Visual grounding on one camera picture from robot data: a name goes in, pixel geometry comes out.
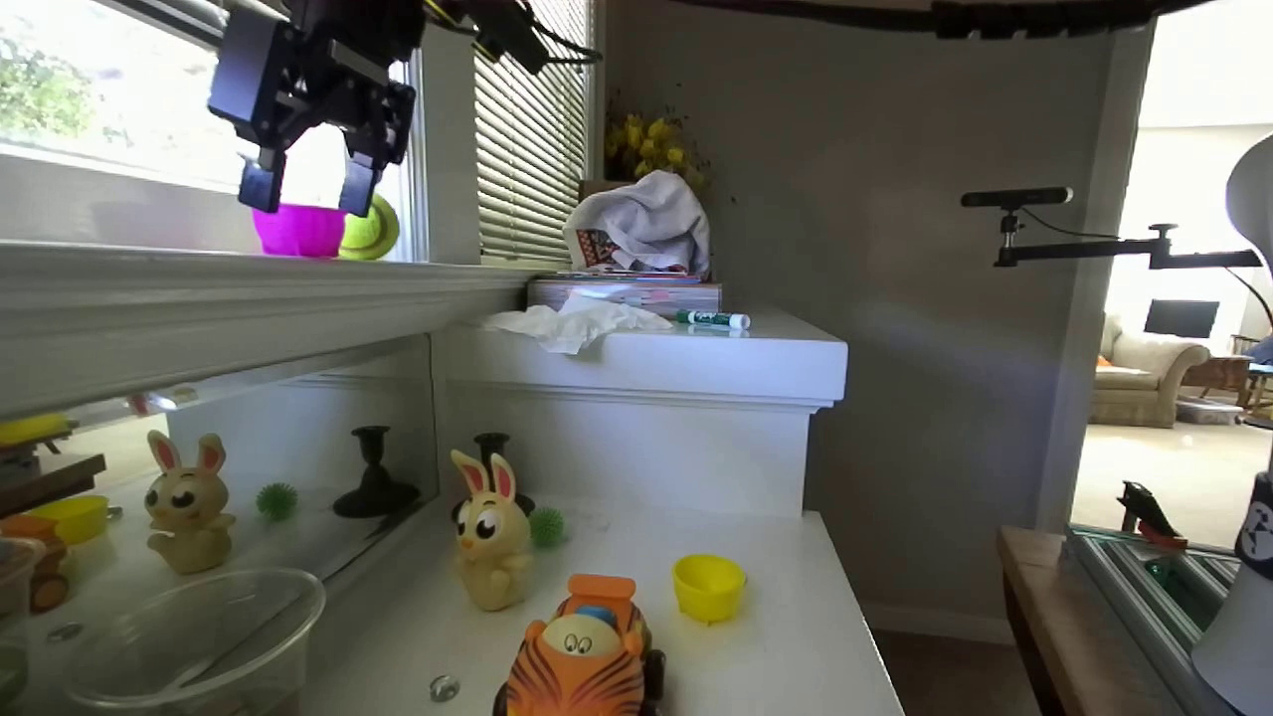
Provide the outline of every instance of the window blinds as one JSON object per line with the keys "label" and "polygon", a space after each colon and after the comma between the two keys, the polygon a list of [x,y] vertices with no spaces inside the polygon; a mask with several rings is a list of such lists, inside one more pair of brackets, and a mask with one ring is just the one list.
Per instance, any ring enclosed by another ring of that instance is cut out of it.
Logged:
{"label": "window blinds", "polygon": [[[575,43],[599,39],[592,0],[536,0],[535,15]],[[473,59],[481,264],[570,264],[562,226],[589,174],[589,82],[589,63],[528,74],[518,59]]]}

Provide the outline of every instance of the pink cup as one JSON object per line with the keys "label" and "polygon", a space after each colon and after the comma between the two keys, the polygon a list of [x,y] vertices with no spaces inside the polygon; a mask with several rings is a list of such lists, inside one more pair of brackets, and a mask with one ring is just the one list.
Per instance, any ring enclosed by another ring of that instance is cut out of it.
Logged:
{"label": "pink cup", "polygon": [[343,250],[348,214],[335,206],[282,203],[276,214],[251,214],[267,255],[335,257]]}

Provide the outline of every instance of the white towel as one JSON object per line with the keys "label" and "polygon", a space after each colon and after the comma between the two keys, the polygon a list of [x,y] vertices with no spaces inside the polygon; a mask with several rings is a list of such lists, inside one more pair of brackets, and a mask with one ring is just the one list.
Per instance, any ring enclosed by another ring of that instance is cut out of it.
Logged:
{"label": "white towel", "polygon": [[575,265],[587,265],[581,230],[600,230],[625,272],[709,275],[709,214],[676,170],[581,198],[564,222]]}

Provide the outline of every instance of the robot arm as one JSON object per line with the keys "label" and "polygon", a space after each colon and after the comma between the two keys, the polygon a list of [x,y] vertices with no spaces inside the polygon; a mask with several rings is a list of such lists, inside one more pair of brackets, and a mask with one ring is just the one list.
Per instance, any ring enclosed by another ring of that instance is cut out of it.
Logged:
{"label": "robot arm", "polygon": [[209,106],[259,142],[243,163],[239,203],[276,212],[288,149],[318,125],[348,134],[348,183],[340,206],[367,214],[387,163],[404,163],[413,86],[392,80],[428,31],[429,12],[469,15],[485,56],[518,56],[536,72],[551,53],[518,0],[288,0],[288,20],[231,3]]}

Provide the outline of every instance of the stuffed animal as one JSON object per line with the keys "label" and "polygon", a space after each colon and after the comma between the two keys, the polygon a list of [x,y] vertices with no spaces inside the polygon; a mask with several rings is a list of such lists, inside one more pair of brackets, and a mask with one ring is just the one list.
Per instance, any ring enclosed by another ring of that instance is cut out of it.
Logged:
{"label": "stuffed animal", "polygon": [[518,505],[512,466],[495,452],[489,474],[463,448],[451,448],[455,471],[467,478],[469,500],[455,513],[455,560],[477,608],[499,614],[524,596],[528,573],[528,521]]}
{"label": "stuffed animal", "polygon": [[227,447],[221,435],[200,443],[200,466],[185,466],[169,435],[147,435],[158,478],[147,492],[152,550],[176,573],[210,573],[231,558],[231,519],[225,513],[231,488],[225,480]]}

